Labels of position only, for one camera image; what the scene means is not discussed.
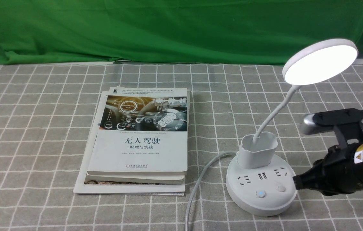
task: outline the green backdrop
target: green backdrop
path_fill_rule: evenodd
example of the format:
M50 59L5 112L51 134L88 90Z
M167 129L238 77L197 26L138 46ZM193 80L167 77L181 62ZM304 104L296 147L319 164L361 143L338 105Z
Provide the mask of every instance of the green backdrop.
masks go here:
M0 0L0 64L282 64L329 38L363 53L363 0Z

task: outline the lamp base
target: lamp base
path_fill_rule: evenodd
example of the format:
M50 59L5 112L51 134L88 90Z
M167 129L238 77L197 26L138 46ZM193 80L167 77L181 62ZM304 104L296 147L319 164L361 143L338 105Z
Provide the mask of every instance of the lamp base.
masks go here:
M227 191L245 211L261 217L278 215L288 209L296 197L291 166L277 155L270 164L244 169L235 156L227 169Z

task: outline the pen holder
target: pen holder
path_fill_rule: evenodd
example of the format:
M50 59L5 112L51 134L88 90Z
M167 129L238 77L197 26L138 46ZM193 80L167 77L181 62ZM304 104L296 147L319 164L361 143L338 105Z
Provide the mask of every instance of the pen holder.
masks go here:
M270 164L278 146L277 137L273 133L262 132L253 145L253 136L244 136L238 151L237 162L244 169L264 167Z

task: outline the book cover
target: book cover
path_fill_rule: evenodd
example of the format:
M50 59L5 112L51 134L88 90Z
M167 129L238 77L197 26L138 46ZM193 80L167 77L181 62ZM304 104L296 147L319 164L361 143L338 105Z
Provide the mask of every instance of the book cover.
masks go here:
M186 88L114 88L98 123L88 174L180 175L187 171Z
M102 92L100 102L106 102L108 95L113 94L115 88L111 88L109 92ZM132 195L160 195L160 196L184 196L186 186L181 184L119 184L110 181L91 181L86 178L87 169L89 167L91 154L95 144L96 136L99 131L98 121L101 120L105 105L99 103L93 118L92 127L87 140L86 149L80 171L74 186L74 193L90 193L90 194L132 194Z

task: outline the gray checkered tablecloth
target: gray checkered tablecloth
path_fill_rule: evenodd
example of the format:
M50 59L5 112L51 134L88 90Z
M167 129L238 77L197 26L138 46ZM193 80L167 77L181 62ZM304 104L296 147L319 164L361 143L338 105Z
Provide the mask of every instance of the gray checkered tablecloth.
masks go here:
M0 231L182 231L186 197L74 195L99 93L113 86L189 88L193 92L187 195L217 153L240 139L284 98L281 67L237 65L0 66ZM296 173L336 144L333 133L304 136L302 115L363 108L363 65L304 86L266 130ZM195 231L363 231L363 192L323 197L302 190L279 216L244 212L225 187L230 158L203 179L190 221Z

